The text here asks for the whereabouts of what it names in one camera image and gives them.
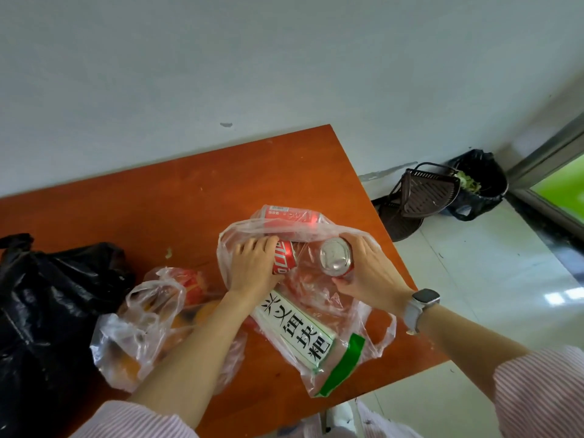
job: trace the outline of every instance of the watch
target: watch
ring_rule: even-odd
[[[440,294],[432,289],[422,289],[412,294],[404,311],[404,322],[408,333],[419,333],[418,319],[425,309],[440,303]]]

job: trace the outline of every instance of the black garbage bag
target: black garbage bag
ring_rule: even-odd
[[[481,189],[471,192],[463,188],[447,207],[448,211],[461,221],[471,221],[497,206],[507,193],[509,183],[505,172],[495,161],[491,152],[473,149],[447,163],[462,170],[481,184]]]
[[[115,312],[134,286],[113,244],[43,253],[32,243],[29,234],[0,239],[1,438],[61,426],[95,371],[98,316]]]

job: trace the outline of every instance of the wooden table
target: wooden table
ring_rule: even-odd
[[[110,241],[126,251],[138,277],[180,266],[223,287],[217,236],[263,204],[318,210],[369,232],[414,286],[330,125],[1,199],[0,235],[30,232],[34,249],[47,252]],[[388,316],[374,311],[372,339],[387,325]],[[252,438],[446,360],[400,323],[382,358],[360,366],[328,398],[311,399],[298,371],[261,335],[250,334],[245,356],[231,385],[212,399],[201,437]],[[106,399],[125,396],[97,378],[66,433]]]

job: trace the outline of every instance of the person's left hand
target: person's left hand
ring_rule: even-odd
[[[235,246],[231,262],[230,293],[237,294],[249,304],[251,311],[280,281],[282,275],[273,275],[277,236],[250,238]]]

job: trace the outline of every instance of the green strip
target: green strip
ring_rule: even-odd
[[[337,388],[337,386],[345,381],[349,375],[353,372],[359,358],[361,357],[361,351],[365,345],[365,338],[356,333],[351,334],[349,339],[349,346],[343,357],[340,359],[339,364],[332,369],[331,374],[326,379],[325,384],[322,385],[321,389],[318,391],[318,397],[328,397],[331,392]]]

